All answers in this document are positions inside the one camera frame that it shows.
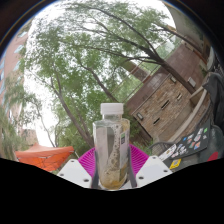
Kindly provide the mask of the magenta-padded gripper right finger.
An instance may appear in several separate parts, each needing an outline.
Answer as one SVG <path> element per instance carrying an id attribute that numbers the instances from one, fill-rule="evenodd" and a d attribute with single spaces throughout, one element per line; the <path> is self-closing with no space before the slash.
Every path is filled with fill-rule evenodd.
<path id="1" fill-rule="evenodd" d="M 148 156 L 139 148 L 130 146 L 129 182 L 132 188 L 146 186 L 171 173 L 158 156 Z"/>

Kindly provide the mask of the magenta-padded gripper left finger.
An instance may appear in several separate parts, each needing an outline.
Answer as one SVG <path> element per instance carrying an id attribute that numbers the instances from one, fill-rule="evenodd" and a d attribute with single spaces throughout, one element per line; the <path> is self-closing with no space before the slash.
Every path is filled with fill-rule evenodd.
<path id="1" fill-rule="evenodd" d="M 83 188 L 97 189 L 99 179 L 96 173 L 95 149 L 90 149 L 79 159 L 70 159 L 58 176 Z"/>

